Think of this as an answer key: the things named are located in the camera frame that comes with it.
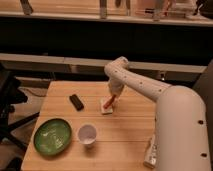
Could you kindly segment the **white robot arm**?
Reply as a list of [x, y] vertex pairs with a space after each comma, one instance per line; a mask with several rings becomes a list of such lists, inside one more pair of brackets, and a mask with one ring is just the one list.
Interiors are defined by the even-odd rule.
[[130, 72], [125, 57], [106, 64], [104, 72], [112, 95], [128, 86], [156, 103], [156, 171], [212, 171], [206, 105], [198, 93]]

